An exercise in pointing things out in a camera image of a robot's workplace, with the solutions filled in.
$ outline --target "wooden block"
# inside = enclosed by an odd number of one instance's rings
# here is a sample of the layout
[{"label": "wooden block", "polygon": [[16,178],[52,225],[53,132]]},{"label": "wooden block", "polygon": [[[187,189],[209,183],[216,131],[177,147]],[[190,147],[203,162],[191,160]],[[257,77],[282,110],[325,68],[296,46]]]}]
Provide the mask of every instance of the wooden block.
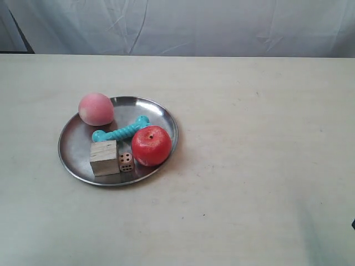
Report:
[{"label": "wooden block", "polygon": [[132,171],[134,168],[133,156],[129,152],[125,152],[119,156],[119,165],[122,172]]},{"label": "wooden block", "polygon": [[90,165],[95,176],[119,173],[117,142],[115,140],[109,140],[92,143]]}]

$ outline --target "apple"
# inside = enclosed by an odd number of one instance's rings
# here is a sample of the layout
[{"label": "apple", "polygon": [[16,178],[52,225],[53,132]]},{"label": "apple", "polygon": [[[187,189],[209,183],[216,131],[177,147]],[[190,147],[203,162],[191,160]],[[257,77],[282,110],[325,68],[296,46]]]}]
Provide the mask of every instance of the apple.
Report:
[{"label": "apple", "polygon": [[160,126],[147,126],[140,129],[132,138],[133,158],[144,166],[156,166],[163,163],[171,150],[169,134]]}]

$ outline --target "teal dog bone toy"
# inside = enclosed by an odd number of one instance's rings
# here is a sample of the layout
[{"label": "teal dog bone toy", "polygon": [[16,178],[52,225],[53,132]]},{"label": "teal dog bone toy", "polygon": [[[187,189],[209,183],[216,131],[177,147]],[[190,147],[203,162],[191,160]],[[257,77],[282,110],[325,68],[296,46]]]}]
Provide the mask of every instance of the teal dog bone toy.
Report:
[{"label": "teal dog bone toy", "polygon": [[95,131],[92,135],[92,140],[94,142],[100,142],[106,140],[119,141],[119,140],[127,139],[129,137],[133,137],[138,130],[143,129],[147,126],[150,126],[148,117],[146,117],[145,115],[141,115],[135,120],[134,124],[123,127],[122,129],[117,129],[115,131],[108,132],[108,133],[106,133],[103,130]]}]

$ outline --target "plate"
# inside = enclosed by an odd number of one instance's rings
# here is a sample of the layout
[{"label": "plate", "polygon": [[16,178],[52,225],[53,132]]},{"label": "plate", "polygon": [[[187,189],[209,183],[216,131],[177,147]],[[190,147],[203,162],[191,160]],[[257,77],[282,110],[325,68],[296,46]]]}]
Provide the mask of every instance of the plate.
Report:
[{"label": "plate", "polygon": [[[173,116],[161,105],[143,98],[122,96],[111,98],[114,105],[114,121],[105,126],[90,126],[79,114],[74,115],[65,125],[58,141],[59,158],[69,173],[77,179],[97,186],[123,186],[136,183],[156,173],[166,162],[154,167],[146,167],[135,161],[130,172],[95,177],[90,165],[91,136],[95,130],[113,131],[128,126],[140,115],[149,118],[152,125],[164,128],[171,137],[172,148],[168,159],[178,143],[178,125]],[[131,138],[118,142],[119,153],[131,152]]]}]

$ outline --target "toy peach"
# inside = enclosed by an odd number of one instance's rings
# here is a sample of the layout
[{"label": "toy peach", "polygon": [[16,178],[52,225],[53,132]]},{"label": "toy peach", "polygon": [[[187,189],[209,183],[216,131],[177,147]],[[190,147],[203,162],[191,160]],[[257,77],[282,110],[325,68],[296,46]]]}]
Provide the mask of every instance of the toy peach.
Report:
[{"label": "toy peach", "polygon": [[101,93],[90,93],[79,103],[80,118],[91,126],[103,126],[114,119],[114,107],[111,100]]}]

